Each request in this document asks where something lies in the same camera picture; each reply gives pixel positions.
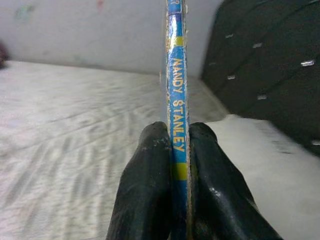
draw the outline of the black padded headboard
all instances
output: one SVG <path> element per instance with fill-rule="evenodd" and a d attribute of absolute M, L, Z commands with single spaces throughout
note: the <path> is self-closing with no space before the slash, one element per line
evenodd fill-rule
<path fill-rule="evenodd" d="M 226 0 L 202 79 L 231 113 L 320 156 L 320 0 Z"/>

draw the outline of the mattress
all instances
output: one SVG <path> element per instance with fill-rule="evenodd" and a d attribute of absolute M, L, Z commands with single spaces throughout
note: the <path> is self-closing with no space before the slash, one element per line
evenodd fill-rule
<path fill-rule="evenodd" d="M 226 111 L 196 79 L 190 121 Z M 104 240 L 141 130 L 163 119 L 159 76 L 8 61 L 0 69 L 0 239 Z"/>

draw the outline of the dark headboard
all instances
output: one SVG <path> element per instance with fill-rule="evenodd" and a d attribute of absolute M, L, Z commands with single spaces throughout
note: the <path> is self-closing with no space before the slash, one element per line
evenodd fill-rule
<path fill-rule="evenodd" d="M 320 0 L 226 0 L 202 79 L 231 113 L 320 156 Z"/>

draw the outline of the white wall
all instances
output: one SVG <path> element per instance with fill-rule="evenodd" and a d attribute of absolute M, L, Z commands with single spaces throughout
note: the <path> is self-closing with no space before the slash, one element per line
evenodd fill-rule
<path fill-rule="evenodd" d="M 190 76 L 201 73 L 221 1 L 188 0 Z M 157 74 L 165 4 L 165 0 L 0 0 L 0 39 L 14 60 Z"/>

